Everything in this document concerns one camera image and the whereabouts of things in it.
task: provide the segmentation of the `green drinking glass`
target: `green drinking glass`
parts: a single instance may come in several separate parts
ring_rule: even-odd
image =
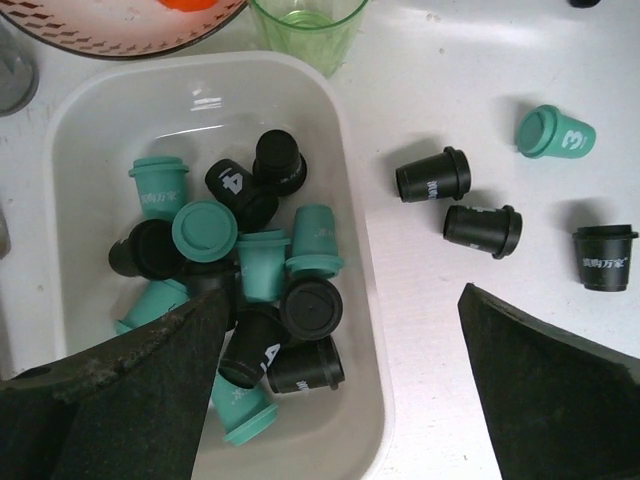
[[[267,47],[298,57],[330,77],[357,35],[368,1],[250,0],[250,4]]]

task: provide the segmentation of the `white number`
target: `white number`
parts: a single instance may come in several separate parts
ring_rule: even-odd
[[[237,195],[242,191],[242,175],[234,173],[230,177],[224,177],[222,179],[222,185]]]
[[[264,352],[265,357],[267,357],[267,363],[265,364],[264,362],[262,362],[260,364],[263,371],[265,372],[267,371],[267,368],[269,368],[269,366],[273,363],[273,360],[276,358],[276,355],[278,354],[279,351],[280,351],[279,343],[276,343],[275,345],[271,345],[269,348],[267,348],[267,350]]]
[[[569,130],[564,136],[564,140],[562,140],[562,148],[569,147],[569,150],[580,148],[582,146],[583,138],[584,136],[581,132],[574,132],[573,130]]]

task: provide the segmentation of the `bowl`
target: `bowl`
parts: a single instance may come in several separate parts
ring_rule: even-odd
[[[334,212],[345,264],[332,280],[344,300],[332,337],[346,381],[336,391],[274,396],[278,420],[242,447],[224,442],[210,410],[193,478],[370,478],[389,446],[393,409],[358,164],[327,80],[293,57],[237,52],[136,62],[107,70],[64,101],[49,125],[43,177],[57,354],[112,338],[130,306],[122,299],[134,279],[113,273],[106,257],[142,215],[127,175],[133,160],[180,157],[192,198],[212,198],[203,181],[211,165],[232,158],[250,169],[258,139],[273,129],[296,139],[308,176],[268,228],[291,234],[296,209],[309,203]]]
[[[0,13],[41,42],[77,55],[134,60],[176,52],[213,35],[246,7],[218,0],[185,13],[158,0],[0,0]]]

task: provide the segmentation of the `orange object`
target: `orange object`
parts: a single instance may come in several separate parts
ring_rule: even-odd
[[[158,0],[165,7],[181,12],[197,12],[213,7],[218,0]]]

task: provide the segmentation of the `teal cup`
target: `teal cup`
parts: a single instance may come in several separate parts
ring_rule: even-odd
[[[266,430],[278,417],[278,405],[271,403],[262,386],[236,387],[216,375],[211,400],[227,433],[223,440],[236,447]]]
[[[275,302],[284,289],[286,248],[284,230],[240,235],[236,247],[247,302]]]
[[[286,267],[293,276],[335,277],[344,265],[338,255],[335,219],[327,205],[310,204],[296,210],[292,255]]]
[[[191,202],[176,215],[173,243],[189,260],[210,263],[226,256],[238,239],[233,213],[215,200]]]
[[[173,220],[187,203],[188,171],[189,167],[178,157],[145,157],[133,162],[129,176],[136,181],[147,219]]]
[[[189,301],[187,287],[175,280],[152,281],[144,290],[127,316],[116,322],[116,333],[146,325],[169,310]]]
[[[552,105],[531,110],[516,134],[518,150],[529,158],[580,158],[595,143],[596,131],[591,125],[563,115]]]

